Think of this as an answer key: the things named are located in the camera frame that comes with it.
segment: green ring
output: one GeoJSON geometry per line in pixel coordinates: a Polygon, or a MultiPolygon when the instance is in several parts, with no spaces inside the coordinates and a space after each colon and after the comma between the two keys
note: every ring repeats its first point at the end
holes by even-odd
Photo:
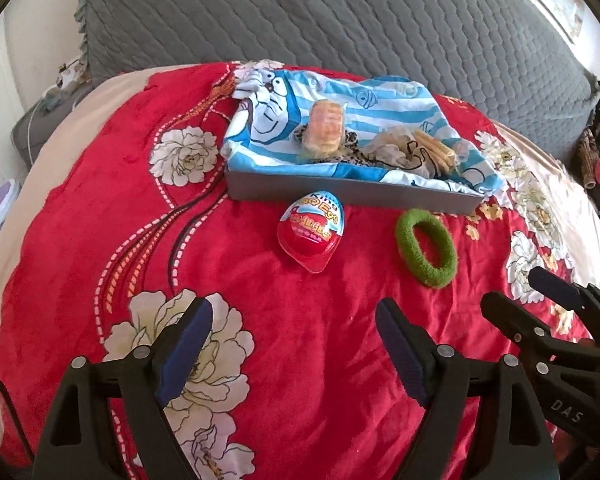
{"type": "Polygon", "coordinates": [[[395,224],[395,239],[398,242],[400,255],[407,267],[424,285],[432,288],[447,286],[458,271],[458,254],[454,241],[447,228],[438,218],[429,211],[411,209],[400,215],[395,224]],[[434,267],[429,263],[420,248],[413,228],[419,225],[422,230],[433,240],[438,251],[442,265],[434,267]]]}

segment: floral bedsheet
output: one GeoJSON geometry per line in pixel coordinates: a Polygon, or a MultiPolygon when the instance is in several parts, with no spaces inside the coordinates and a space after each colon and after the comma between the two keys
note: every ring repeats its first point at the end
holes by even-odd
{"type": "MultiPolygon", "coordinates": [[[[570,278],[573,264],[516,150],[473,107],[436,96],[450,124],[506,178],[471,215],[440,215],[458,250],[453,282],[432,290],[410,275],[394,241],[400,211],[353,206],[327,269],[309,275],[276,241],[288,204],[226,194],[218,146],[237,107],[234,71],[248,68],[217,63],[152,76],[49,194],[4,290],[0,379],[35,446],[74,356],[122,357],[204,296],[212,333],[166,408],[197,475],[388,480],[423,412],[384,351],[376,303],[392,297],[435,341],[496,360],[516,349],[480,315],[490,290],[523,303],[558,336],[585,335],[527,281],[538,265],[570,278]]],[[[144,478],[122,406],[111,411],[128,474],[144,478]]],[[[460,475],[476,413],[470,401],[449,478],[460,475]]],[[[22,458],[7,421],[1,451],[22,458]]]]}

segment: metal pin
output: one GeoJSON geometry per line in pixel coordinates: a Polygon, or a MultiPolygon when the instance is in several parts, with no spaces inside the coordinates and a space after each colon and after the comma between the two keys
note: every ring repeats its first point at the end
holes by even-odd
{"type": "Polygon", "coordinates": [[[440,345],[438,347],[438,354],[442,355],[442,357],[453,357],[456,351],[449,345],[440,345]]]}
{"type": "Polygon", "coordinates": [[[147,345],[142,345],[134,349],[134,357],[136,359],[144,359],[151,353],[151,348],[147,345]]]}
{"type": "Polygon", "coordinates": [[[504,364],[511,368],[518,366],[518,358],[515,355],[506,354],[502,360],[504,361],[504,364]]]}
{"type": "Polygon", "coordinates": [[[78,357],[75,357],[74,360],[71,361],[71,368],[75,368],[76,370],[78,370],[79,368],[82,368],[85,364],[87,364],[87,358],[78,355],[78,357]]]}

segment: gray quilted headboard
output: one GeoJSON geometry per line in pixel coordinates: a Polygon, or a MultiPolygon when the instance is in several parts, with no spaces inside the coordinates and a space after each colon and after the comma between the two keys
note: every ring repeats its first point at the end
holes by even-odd
{"type": "Polygon", "coordinates": [[[402,75],[561,160],[599,98],[595,77],[528,0],[80,0],[76,18],[96,80],[263,58],[402,75]]]}

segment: doraemon cloth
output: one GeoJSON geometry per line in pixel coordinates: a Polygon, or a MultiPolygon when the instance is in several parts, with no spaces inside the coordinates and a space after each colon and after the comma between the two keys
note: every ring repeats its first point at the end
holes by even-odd
{"type": "Polygon", "coordinates": [[[415,81],[382,76],[355,83],[309,71],[251,70],[237,82],[234,98],[242,101],[221,150],[231,171],[352,178],[486,195],[502,186],[498,173],[415,81]],[[346,162],[308,164],[292,133],[308,122],[314,102],[321,99],[346,106],[345,128],[357,133],[361,147],[391,126],[419,128],[458,154],[457,172],[448,180],[436,180],[346,162]]]}

